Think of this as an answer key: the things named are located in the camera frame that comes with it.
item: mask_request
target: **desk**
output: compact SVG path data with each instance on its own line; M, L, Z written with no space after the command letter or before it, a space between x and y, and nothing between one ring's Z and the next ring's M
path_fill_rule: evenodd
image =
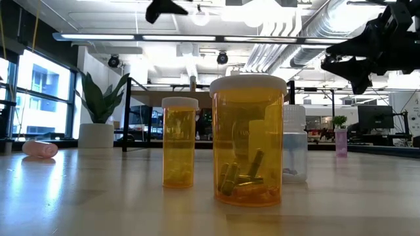
M394 139L411 139L411 135L408 137L405 134L363 134L362 142L372 143L374 146L393 146Z
M307 184L281 206L213 198L213 154L196 150L190 189L163 189L162 149L67 149L0 157L0 235L418 236L420 162L308 152Z

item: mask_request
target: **clear plastic container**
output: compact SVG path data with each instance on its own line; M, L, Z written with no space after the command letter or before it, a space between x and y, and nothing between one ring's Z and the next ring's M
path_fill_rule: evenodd
M308 134L305 108L285 105L283 109L283 183L302 183L307 179Z
M170 97L162 100L163 186L191 187L194 183L194 142L198 100Z
M58 147L57 145L48 142L29 140L22 146L22 151L26 155L33 157L51 158L57 154Z
M347 157L347 129L336 128L335 132L335 156Z
M270 75L213 81L215 198L263 207L280 203L286 83Z

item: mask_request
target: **ceiling light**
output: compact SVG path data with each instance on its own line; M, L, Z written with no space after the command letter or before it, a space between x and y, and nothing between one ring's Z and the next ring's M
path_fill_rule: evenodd
M337 43L342 43L344 41L347 41L348 39L342 38L342 39L332 39L332 38L311 38L311 39L305 39L305 43L310 44L321 44L321 45L334 45Z
M145 41L216 41L215 36L143 35Z
M201 9L200 4L192 15L190 15L192 22L197 26L205 26L210 21L210 14L208 11Z
M143 87L152 88L152 87L170 87L171 85L155 85L155 84L145 84Z
M302 45L302 49L326 49L330 45Z
M198 53L216 55L216 54L219 53L219 50L217 50L217 49L199 49Z
M296 43L296 38L287 37L242 37L233 36L225 37L228 42L256 42L256 43Z
M63 39L71 39L71 40L91 40L91 39L100 39L100 40L134 40L134 35L103 35L103 34L57 34L55 35L61 36Z

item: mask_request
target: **white plant pot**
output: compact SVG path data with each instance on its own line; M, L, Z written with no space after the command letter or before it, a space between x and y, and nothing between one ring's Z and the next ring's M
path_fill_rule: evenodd
M81 124L79 148L112 148L114 146L114 126L107 124Z

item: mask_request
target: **white bottle cap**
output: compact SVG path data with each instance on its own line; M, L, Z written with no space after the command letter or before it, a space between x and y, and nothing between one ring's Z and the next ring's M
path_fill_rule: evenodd
M283 129L287 131L302 131L306 125L305 108L300 105L285 105L283 107Z
M232 75L215 79L210 84L210 97L220 90L268 88L280 89L283 96L287 94L287 85L283 79L272 75Z
M199 110L198 100L195 98L185 97L168 97L162 99L162 108L193 108L196 111Z

